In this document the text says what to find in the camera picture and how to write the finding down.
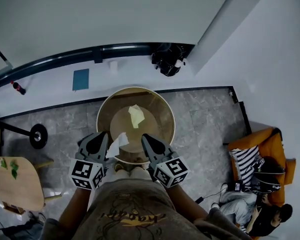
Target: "black pipe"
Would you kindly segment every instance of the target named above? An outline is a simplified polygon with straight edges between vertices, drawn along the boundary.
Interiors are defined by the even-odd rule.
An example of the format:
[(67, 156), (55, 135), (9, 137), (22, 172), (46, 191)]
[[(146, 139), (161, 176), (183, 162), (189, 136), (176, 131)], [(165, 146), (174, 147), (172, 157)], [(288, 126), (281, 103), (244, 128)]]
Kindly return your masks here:
[(2, 121), (0, 121), (0, 128), (7, 129), (7, 130), (15, 132), (17, 134), (22, 134), (22, 135), (26, 135), (26, 136), (33, 137), (33, 138), (38, 138), (37, 134), (32, 134), (30, 131), (20, 129), (18, 127), (12, 126), (12, 125), (7, 124)]

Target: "hand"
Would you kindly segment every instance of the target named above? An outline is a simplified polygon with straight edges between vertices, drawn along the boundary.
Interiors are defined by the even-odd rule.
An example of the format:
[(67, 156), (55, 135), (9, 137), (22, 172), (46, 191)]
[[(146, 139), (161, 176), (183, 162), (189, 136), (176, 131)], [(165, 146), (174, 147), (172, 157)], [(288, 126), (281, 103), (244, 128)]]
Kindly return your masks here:
[(253, 214), (252, 214), (252, 219), (255, 220), (256, 218), (258, 218), (260, 212), (261, 212), (262, 208), (258, 211), (258, 208), (257, 206), (254, 207), (253, 209)]
[(263, 197), (262, 197), (262, 203), (268, 205), (268, 206), (271, 206), (271, 203), (269, 202), (268, 200), (268, 194), (264, 194)]

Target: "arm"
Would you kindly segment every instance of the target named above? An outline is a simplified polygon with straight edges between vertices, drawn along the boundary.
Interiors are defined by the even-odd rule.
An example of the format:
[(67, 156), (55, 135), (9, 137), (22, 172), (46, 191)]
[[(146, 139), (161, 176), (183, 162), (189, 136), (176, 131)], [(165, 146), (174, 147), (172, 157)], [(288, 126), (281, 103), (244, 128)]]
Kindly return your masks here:
[(257, 207), (254, 207), (252, 218), (251, 218), (248, 226), (246, 227), (246, 233), (247, 234), (249, 234), (250, 231), (252, 230), (252, 228), (254, 227), (254, 223), (255, 223), (256, 219), (258, 218), (261, 210), (262, 210), (262, 208), (260, 209), (260, 211), (258, 211)]
[(193, 201), (179, 185), (165, 189), (176, 211), (190, 222), (206, 219), (208, 213)]
[(69, 204), (63, 211), (59, 223), (60, 225), (75, 233), (81, 221), (87, 213), (90, 190), (77, 188)]
[(272, 204), (271, 204), (271, 203), (269, 202), (269, 200), (268, 200), (268, 194), (264, 194), (264, 195), (262, 196), (262, 203), (266, 204), (266, 205), (269, 206), (269, 207), (272, 206)]

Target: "red bottle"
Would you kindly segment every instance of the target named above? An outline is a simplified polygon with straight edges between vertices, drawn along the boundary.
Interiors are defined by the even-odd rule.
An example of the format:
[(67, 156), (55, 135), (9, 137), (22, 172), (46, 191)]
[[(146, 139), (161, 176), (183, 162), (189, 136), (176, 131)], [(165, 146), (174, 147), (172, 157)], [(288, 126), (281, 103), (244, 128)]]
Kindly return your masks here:
[(26, 90), (23, 89), (17, 82), (11, 81), (11, 84), (13, 85), (13, 88), (16, 89), (19, 93), (22, 95), (26, 94)]

